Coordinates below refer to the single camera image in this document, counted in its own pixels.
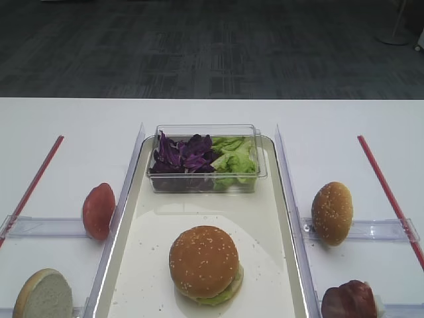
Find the clear left lower pusher track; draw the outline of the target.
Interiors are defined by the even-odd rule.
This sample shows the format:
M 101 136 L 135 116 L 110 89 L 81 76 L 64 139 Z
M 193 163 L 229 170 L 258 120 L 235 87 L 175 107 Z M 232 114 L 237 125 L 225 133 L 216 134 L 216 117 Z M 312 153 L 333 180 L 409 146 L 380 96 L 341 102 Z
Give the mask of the clear left lower pusher track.
M 82 306 L 74 307 L 72 311 L 72 317 L 73 318 L 84 318 L 85 312 L 87 311 L 87 306 L 89 303 L 89 298 L 87 297 L 85 299 L 85 303 Z

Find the clear left long rail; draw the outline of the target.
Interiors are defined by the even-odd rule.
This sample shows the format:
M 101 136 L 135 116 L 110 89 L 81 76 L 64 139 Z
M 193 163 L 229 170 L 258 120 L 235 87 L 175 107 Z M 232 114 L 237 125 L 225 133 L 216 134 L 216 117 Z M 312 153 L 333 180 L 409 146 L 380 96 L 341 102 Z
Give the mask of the clear left long rail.
M 132 151 L 131 160 L 127 169 L 125 180 L 121 189 L 118 204 L 115 208 L 114 214 L 110 222 L 110 233 L 105 241 L 103 252 L 97 267 L 97 272 L 94 277 L 93 286 L 89 297 L 86 300 L 83 311 L 80 312 L 79 316 L 83 318 L 96 317 L 99 311 L 100 295 L 105 287 L 105 281 L 107 277 L 107 271 L 110 267 L 111 257 L 115 248 L 117 235 L 121 227 L 125 206 L 127 204 L 129 192 L 131 190 L 134 173 L 138 164 L 140 151 L 142 149 L 142 143 L 145 137 L 144 125 L 140 124 L 138 135 Z

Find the clear left upper pusher track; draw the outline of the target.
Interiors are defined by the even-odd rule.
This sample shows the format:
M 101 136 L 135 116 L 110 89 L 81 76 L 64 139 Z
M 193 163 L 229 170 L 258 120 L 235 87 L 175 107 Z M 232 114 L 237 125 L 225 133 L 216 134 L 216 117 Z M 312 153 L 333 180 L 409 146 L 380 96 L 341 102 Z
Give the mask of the clear left upper pusher track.
M 82 219 L 8 215 L 1 225 L 1 238 L 86 238 Z

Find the sesame bun top front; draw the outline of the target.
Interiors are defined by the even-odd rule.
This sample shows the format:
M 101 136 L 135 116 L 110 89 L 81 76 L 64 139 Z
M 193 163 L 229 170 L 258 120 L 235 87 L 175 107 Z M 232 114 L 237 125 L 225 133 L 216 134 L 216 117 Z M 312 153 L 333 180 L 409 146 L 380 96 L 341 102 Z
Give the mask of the sesame bun top front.
M 171 278 L 188 298 L 212 298 L 221 293 L 234 280 L 239 263 L 230 235 L 208 225 L 181 233 L 168 258 Z

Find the red guide rail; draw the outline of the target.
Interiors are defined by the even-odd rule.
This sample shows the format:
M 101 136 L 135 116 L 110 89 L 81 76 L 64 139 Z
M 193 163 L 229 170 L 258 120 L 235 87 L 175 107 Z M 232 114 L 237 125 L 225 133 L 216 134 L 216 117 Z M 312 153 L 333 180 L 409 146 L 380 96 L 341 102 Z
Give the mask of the red guide rail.
M 380 185 L 382 186 L 382 189 L 384 190 L 384 193 L 386 197 L 388 198 L 388 201 L 390 202 L 390 205 L 392 206 L 392 209 L 394 210 L 394 213 L 396 214 L 396 217 L 399 219 L 408 239 L 409 243 L 415 253 L 415 256 L 421 266 L 421 268 L 424 267 L 423 263 L 423 251 L 419 245 L 419 241 L 417 236 L 413 233 L 411 226 L 409 225 L 407 218 L 403 214 L 403 211 L 401 210 L 401 207 L 398 204 L 398 201 L 396 200 L 388 182 L 386 181 L 383 172 L 381 171 L 368 143 L 365 140 L 365 137 L 362 135 L 358 135 L 357 139 L 376 175 L 376 177 L 379 180 Z
M 27 201 L 29 200 L 30 196 L 32 195 L 35 187 L 37 186 L 38 182 L 40 181 L 41 177 L 43 176 L 44 172 L 46 171 L 49 163 L 53 159 L 54 155 L 56 154 L 57 150 L 59 149 L 62 141 L 64 140 L 64 136 L 60 135 L 55 143 L 53 144 L 52 148 L 50 149 L 49 153 L 45 157 L 43 163 L 39 167 L 37 173 L 33 177 L 31 183 L 27 187 L 26 191 L 24 192 L 24 195 L 22 196 L 21 200 L 19 201 L 18 205 L 16 206 L 13 213 L 8 216 L 5 219 L 5 226 L 1 229 L 1 244 L 0 246 L 3 246 L 3 243 L 6 239 L 6 234 L 11 229 L 14 222 L 17 220 L 17 218 L 20 216 L 22 210 L 24 209 L 25 205 L 27 204 Z

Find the clear right upper pusher track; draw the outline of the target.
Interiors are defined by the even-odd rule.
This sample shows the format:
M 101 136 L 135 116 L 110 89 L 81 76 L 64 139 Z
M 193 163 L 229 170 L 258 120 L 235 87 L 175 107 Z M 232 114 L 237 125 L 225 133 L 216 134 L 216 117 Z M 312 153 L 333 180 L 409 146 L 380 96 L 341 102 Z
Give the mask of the clear right upper pusher track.
M 411 219 L 354 220 L 345 240 L 419 242 L 420 236 Z

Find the clear plastic salad box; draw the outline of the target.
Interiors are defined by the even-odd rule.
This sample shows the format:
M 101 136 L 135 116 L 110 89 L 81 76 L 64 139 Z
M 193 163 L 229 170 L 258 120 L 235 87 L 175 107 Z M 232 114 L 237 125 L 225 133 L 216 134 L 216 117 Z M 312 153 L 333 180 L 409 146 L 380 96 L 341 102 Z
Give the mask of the clear plastic salad box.
M 268 175 L 252 124 L 159 125 L 146 175 L 157 193 L 252 193 Z

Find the bun bottom with fillings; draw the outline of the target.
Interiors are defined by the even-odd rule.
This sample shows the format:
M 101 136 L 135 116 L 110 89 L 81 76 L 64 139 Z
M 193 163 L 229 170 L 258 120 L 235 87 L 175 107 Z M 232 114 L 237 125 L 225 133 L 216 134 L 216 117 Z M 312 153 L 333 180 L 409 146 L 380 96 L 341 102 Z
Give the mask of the bun bottom with fillings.
M 240 287 L 242 286 L 242 281 L 244 278 L 244 268 L 241 263 L 238 264 L 238 272 L 234 280 L 218 295 L 212 298 L 201 298 L 201 297 L 190 297 L 196 303 L 200 305 L 210 305 L 216 306 L 221 303 L 224 303 L 235 296 Z

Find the clear pusher track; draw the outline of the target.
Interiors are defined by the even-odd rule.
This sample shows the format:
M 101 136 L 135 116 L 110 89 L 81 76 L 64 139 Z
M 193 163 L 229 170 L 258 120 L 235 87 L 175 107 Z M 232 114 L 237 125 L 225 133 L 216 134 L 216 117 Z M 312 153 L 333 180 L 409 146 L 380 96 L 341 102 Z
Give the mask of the clear pusher track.
M 82 306 L 74 307 L 72 311 L 72 317 L 73 318 L 84 318 L 85 312 L 87 311 L 87 306 L 89 303 L 89 298 L 87 297 L 85 299 L 85 303 Z
M 1 225 L 1 238 L 86 238 L 82 219 L 8 215 Z
M 378 318 L 424 318 L 423 304 L 385 304 L 378 296 L 374 301 Z
M 420 236 L 411 219 L 354 220 L 345 240 L 419 242 Z

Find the purple cabbage leaves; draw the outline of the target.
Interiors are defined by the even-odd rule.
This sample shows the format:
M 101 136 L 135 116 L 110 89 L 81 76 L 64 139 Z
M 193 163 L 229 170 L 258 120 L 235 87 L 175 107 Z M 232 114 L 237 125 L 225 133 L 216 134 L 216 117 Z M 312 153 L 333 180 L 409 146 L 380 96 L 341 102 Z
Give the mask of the purple cabbage leaves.
M 160 131 L 159 147 L 154 151 L 155 163 L 151 174 L 211 173 L 211 163 L 218 158 L 214 154 L 212 139 L 207 134 L 194 134 L 188 141 L 174 141 Z

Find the clear right lower pusher track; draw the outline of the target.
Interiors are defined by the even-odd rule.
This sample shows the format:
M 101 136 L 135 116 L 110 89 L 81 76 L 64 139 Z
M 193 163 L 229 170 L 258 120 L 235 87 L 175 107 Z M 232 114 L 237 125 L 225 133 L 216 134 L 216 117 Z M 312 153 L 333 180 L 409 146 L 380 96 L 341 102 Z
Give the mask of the clear right lower pusher track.
M 423 304 L 385 304 L 378 296 L 374 301 L 378 318 L 424 318 Z

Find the sesame bun top rear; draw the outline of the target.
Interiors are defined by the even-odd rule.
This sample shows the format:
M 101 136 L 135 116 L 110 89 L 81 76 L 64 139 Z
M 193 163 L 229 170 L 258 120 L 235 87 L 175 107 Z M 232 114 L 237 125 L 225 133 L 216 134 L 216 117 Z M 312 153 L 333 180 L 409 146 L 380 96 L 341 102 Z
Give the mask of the sesame bun top rear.
M 314 197 L 311 216 L 319 238 L 329 246 L 340 245 L 348 236 L 352 224 L 350 190 L 340 182 L 325 184 Z

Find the red right guide rail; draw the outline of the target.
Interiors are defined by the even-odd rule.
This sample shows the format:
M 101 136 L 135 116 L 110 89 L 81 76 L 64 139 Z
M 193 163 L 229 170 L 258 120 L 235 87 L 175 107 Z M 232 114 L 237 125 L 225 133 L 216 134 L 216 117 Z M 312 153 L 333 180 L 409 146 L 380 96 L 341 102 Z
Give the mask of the red right guide rail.
M 379 180 L 380 185 L 382 186 L 382 189 L 384 190 L 384 193 L 386 197 L 388 198 L 388 201 L 390 202 L 390 205 L 392 206 L 392 209 L 394 210 L 394 213 L 396 214 L 396 217 L 399 219 L 408 239 L 409 243 L 415 253 L 415 256 L 421 266 L 421 268 L 424 267 L 423 263 L 423 251 L 419 245 L 419 241 L 417 236 L 413 233 L 411 226 L 409 225 L 407 218 L 403 214 L 403 211 L 401 210 L 401 207 L 398 204 L 398 201 L 396 200 L 388 182 L 386 181 L 383 172 L 381 171 L 368 143 L 365 140 L 365 137 L 362 135 L 358 135 L 357 139 L 376 175 L 376 177 Z

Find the sliced ham stack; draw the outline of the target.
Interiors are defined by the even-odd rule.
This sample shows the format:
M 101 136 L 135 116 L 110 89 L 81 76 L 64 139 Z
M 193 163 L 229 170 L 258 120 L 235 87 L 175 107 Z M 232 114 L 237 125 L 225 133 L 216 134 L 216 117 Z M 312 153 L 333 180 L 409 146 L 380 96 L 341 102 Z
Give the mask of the sliced ham stack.
M 323 318 L 377 318 L 378 307 L 372 288 L 359 280 L 329 288 L 321 302 Z

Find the sesame bun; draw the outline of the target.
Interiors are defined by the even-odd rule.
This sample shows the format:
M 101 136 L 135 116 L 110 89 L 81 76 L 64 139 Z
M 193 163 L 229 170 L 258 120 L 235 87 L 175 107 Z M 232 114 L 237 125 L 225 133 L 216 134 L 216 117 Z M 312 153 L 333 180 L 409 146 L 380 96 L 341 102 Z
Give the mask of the sesame bun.
M 234 280 L 239 263 L 230 235 L 208 225 L 181 233 L 168 258 L 171 278 L 188 298 L 212 298 L 221 293 Z
M 314 197 L 311 216 L 319 238 L 329 246 L 340 245 L 348 236 L 352 224 L 350 190 L 340 182 L 325 184 Z

